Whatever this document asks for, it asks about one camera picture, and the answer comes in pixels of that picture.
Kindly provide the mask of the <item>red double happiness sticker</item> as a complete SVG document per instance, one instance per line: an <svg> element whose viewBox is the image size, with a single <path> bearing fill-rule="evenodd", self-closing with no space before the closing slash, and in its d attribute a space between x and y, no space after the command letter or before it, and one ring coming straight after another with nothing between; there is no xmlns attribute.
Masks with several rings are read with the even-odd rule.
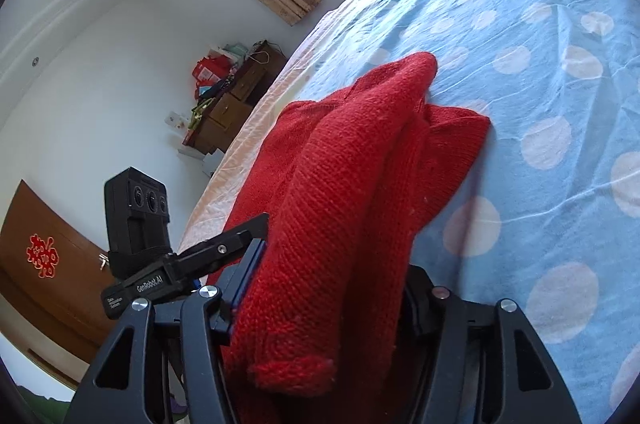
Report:
<svg viewBox="0 0 640 424"><path fill-rule="evenodd" d="M26 248L27 262L34 266L41 279L52 279L55 277L55 269L60 262L60 255L55 248L53 237L40 237L34 233L29 237L29 246Z"/></svg>

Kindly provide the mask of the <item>red knitted sweater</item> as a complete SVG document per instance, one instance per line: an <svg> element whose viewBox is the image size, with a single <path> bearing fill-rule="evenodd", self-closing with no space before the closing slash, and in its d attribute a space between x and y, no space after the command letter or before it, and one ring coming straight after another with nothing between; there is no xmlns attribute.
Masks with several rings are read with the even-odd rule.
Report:
<svg viewBox="0 0 640 424"><path fill-rule="evenodd" d="M456 193L490 122L427 103L436 58L378 66L289 104L229 226L269 217L235 314L224 376L243 423L374 420L416 234Z"/></svg>

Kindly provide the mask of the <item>brown wooden desk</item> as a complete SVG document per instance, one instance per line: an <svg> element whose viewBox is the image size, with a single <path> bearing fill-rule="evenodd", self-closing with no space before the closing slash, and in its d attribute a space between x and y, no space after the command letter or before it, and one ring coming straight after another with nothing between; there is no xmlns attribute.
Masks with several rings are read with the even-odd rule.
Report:
<svg viewBox="0 0 640 424"><path fill-rule="evenodd" d="M255 44L232 76L218 81L212 95L205 92L207 98L194 109L182 144L204 155L226 152L287 61L277 44Z"/></svg>

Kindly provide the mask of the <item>polka dot bed sheet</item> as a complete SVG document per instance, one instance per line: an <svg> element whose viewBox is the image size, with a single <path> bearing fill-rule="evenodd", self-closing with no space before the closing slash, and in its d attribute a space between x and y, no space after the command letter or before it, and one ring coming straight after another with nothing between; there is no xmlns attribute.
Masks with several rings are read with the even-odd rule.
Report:
<svg viewBox="0 0 640 424"><path fill-rule="evenodd" d="M413 247L470 300L509 297L586 423L639 373L639 0L346 0L299 44L184 231L216 235L283 108L417 51L434 103L487 115L470 175Z"/></svg>

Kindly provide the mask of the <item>red gift bag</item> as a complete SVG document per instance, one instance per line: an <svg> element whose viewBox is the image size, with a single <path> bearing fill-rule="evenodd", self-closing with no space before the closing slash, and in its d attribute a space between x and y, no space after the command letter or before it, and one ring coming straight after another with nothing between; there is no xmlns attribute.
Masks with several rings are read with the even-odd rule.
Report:
<svg viewBox="0 0 640 424"><path fill-rule="evenodd" d="M231 67L232 62L227 56L206 56L196 63L192 77L198 86L213 86L228 77Z"/></svg>

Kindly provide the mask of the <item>brown wooden door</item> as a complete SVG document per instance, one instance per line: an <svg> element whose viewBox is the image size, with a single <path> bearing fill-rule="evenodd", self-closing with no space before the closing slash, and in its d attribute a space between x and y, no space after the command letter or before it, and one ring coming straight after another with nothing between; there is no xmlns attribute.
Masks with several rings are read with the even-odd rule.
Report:
<svg viewBox="0 0 640 424"><path fill-rule="evenodd" d="M114 326L101 303L115 282L103 250L21 181L1 228L1 295L46 337L89 362Z"/></svg>

